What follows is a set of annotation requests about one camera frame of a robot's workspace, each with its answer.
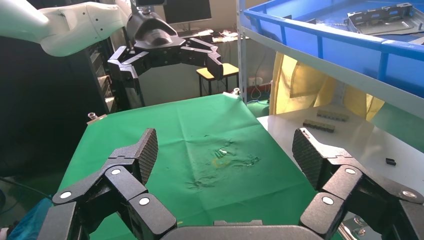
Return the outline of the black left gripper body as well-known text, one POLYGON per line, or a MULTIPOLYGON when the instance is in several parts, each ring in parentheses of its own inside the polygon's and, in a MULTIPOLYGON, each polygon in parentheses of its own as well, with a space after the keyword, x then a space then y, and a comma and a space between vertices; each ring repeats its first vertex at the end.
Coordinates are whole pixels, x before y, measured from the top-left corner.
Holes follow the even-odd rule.
POLYGON ((149 67, 175 65, 181 62, 181 47, 185 40, 156 13, 132 13, 126 25, 136 54, 149 67))

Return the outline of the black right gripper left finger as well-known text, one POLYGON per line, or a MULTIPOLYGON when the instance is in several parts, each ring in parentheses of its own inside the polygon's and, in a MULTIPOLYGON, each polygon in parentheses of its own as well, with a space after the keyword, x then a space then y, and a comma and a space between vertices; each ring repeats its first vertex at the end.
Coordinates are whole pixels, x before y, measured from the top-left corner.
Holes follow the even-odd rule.
POLYGON ((158 150, 153 128, 135 144, 115 149, 98 171, 53 196, 38 238, 88 240, 112 214, 139 240, 159 240, 175 229, 175 216, 146 188, 158 150))

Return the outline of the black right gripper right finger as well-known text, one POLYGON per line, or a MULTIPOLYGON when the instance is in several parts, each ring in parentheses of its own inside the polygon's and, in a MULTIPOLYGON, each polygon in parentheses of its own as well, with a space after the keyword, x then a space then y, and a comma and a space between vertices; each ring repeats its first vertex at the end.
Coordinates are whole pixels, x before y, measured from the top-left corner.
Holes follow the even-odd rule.
POLYGON ((383 240, 424 237, 424 197, 418 191, 366 169, 345 149, 295 130, 292 154, 316 195, 299 224, 330 239, 347 213, 361 217, 383 240))

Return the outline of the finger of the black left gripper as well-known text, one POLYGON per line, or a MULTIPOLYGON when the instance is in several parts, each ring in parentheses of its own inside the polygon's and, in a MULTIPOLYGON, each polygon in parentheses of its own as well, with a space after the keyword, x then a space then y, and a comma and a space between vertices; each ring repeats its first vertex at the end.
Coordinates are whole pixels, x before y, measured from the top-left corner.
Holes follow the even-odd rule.
POLYGON ((107 61, 111 90, 119 110, 145 107, 139 76, 151 68, 150 54, 123 45, 107 61))
POLYGON ((222 57, 218 53, 218 47, 197 38, 186 38, 180 47, 180 62, 186 65, 207 68, 216 79, 224 75, 222 57))

